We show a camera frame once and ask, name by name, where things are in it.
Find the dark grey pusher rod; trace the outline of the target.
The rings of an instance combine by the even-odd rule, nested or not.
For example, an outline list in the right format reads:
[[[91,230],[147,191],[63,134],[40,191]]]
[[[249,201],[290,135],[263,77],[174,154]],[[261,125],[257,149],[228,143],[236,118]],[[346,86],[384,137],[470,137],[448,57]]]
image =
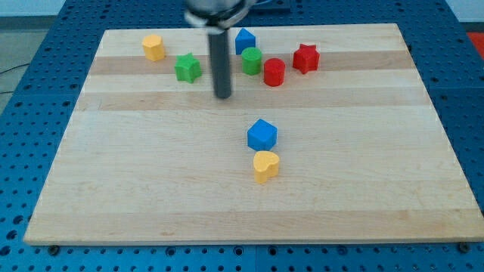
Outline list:
[[[209,34],[209,61],[212,72],[213,90],[217,98],[231,96],[231,64],[228,51],[228,31]]]

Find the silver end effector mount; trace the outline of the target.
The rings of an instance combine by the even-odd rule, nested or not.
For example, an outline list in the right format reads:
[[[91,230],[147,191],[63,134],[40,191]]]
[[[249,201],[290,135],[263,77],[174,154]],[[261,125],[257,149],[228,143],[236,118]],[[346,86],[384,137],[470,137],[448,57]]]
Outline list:
[[[185,20],[208,33],[222,33],[248,15],[256,0],[184,0]]]

